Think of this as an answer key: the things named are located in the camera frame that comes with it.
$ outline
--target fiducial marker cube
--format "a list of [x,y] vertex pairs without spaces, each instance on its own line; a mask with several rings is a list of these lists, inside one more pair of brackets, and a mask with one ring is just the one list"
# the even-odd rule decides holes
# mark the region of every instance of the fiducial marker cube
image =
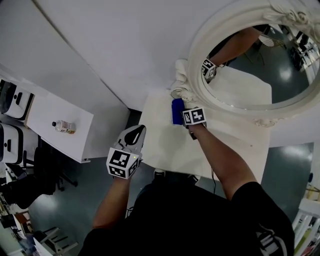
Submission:
[[106,160],[106,167],[109,174],[127,180],[138,168],[140,158],[138,154],[111,147]]
[[182,112],[186,126],[201,124],[207,121],[203,107],[193,108]]
[[214,76],[216,65],[213,64],[210,60],[207,58],[202,64],[201,71],[205,79],[209,79]]

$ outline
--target hand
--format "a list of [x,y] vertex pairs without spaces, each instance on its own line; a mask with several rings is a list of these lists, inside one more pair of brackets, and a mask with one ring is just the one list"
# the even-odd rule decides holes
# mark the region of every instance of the hand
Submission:
[[204,127],[204,125],[202,123],[198,123],[198,124],[194,124],[194,125],[189,125],[188,129],[190,132],[192,133],[198,133],[200,131],[202,131],[203,129],[206,130],[206,128]]

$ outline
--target plastic bottle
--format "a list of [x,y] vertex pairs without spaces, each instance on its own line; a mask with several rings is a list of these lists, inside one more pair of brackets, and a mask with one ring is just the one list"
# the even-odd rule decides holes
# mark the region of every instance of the plastic bottle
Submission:
[[76,132],[76,125],[73,122],[58,120],[52,122],[52,126],[60,133],[74,134]]

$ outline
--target cable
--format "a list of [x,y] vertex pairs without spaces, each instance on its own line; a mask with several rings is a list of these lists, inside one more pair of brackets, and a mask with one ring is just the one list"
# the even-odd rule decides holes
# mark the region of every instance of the cable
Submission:
[[215,181],[215,178],[214,178],[214,169],[211,168],[211,175],[212,175],[212,179],[213,179],[213,183],[214,183],[214,188],[213,188],[213,194],[215,195],[216,194],[216,181]]

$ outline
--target shoe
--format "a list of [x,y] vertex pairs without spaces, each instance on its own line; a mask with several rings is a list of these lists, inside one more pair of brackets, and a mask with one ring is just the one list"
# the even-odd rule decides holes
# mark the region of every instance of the shoe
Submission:
[[166,176],[166,171],[161,169],[154,169],[153,179],[163,179]]
[[193,185],[196,185],[200,180],[200,178],[201,176],[199,175],[190,174],[187,179],[190,181],[190,183],[192,183]]

